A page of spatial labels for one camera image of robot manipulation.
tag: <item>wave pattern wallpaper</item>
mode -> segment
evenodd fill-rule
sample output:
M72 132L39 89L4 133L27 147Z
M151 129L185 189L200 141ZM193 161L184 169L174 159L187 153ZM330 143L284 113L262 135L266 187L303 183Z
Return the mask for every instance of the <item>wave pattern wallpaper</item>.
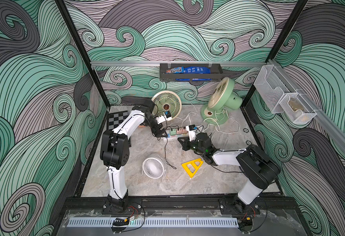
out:
M104 113L54 0L0 0L0 235L51 235Z
M91 60L264 62L295 0L66 0ZM259 69L223 68L245 97ZM96 67L111 104L162 90L206 104L215 82L160 82L159 68Z
M275 59L345 133L345 1L306 7ZM295 125L257 92L251 101L254 129L312 233L345 236L345 154L316 120Z

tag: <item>fan grille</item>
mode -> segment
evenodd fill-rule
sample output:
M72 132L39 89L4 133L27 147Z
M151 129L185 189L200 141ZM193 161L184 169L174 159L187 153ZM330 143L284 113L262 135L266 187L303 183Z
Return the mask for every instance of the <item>fan grille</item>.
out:
M216 89L214 90L212 97L210 98L208 102L208 108L212 108L217 104L217 102L220 100L223 92L225 91L227 85L228 85L229 78L226 77L221 82L218 83Z
M164 164L165 160L159 154L154 153L142 163L142 170L148 177L158 179L165 172Z
M172 119L177 117L182 108L182 101L175 92L161 91L154 95L152 101L156 104L153 114L161 116L165 111L170 111Z

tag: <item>white cable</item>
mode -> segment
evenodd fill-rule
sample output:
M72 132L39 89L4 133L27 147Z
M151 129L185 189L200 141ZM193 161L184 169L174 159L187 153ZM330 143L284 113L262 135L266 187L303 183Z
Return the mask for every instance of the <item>white cable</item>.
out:
M237 131L234 131L234 132L228 132L228 133L227 133L227 132L223 132L223 131L220 130L220 125L217 123L217 121L216 121L215 119L213 119L212 117L208 117L208 118L205 118L204 121L207 120L207 119L213 120L213 121L217 124L217 126L218 126L218 128L219 128L219 129L217 130L216 125L214 125L214 127L216 128L216 131L214 131L213 134L214 134L215 132L221 132L221 133L227 134L227 135L228 135L228 134L234 134L234 133L239 132L239 130L241 129L241 124L240 124L238 121L234 120L233 118L229 118L229 119L232 119L232 120L234 120L235 122L238 123L238 130L237 130ZM205 129L203 130L203 132L209 128L209 125L213 125L213 124L208 124L207 128L205 128Z
M198 110L196 110L196 107L195 107L192 103L191 103L191 105L194 107L194 109L195 109L196 112L190 111L189 114L191 114L191 113L197 114ZM181 125L180 127L183 128L183 122L184 122L185 120L187 120L187 118L189 118L189 124L192 125L192 123L191 123L191 118L189 117L189 114L188 114L188 115L186 116L186 118L184 118L184 119L179 118L179 117L176 117L176 118L179 118L179 119L182 120L182 125Z
M217 118L217 114L221 114L221 113L223 113L223 112L224 112L223 109L222 109L222 111L219 112L219 113L217 113L216 111L214 111L214 115L215 115L215 117L216 117L217 120L219 120L219 119Z

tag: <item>fan base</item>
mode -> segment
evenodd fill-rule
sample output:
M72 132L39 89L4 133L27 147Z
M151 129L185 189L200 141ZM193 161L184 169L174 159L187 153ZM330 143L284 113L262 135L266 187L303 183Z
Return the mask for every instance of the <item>fan base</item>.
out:
M205 120L206 118L212 118L215 121L217 121L218 125L224 124L228 120L228 116L226 115L226 111L224 109L222 110L209 110L208 106L203 106L201 108L201 117ZM212 119L207 119L205 122L216 125L216 122Z

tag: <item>white mini fan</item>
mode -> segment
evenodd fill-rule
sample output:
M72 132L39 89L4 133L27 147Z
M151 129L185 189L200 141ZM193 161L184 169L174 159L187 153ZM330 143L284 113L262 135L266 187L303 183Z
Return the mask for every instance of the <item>white mini fan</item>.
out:
M160 154L153 153L142 163L142 171L152 179L164 178L166 175L166 161Z
M170 111L171 118L177 117L182 109L182 101L178 94L168 90L161 91L151 98L156 106L153 110L153 115L161 116L165 111Z

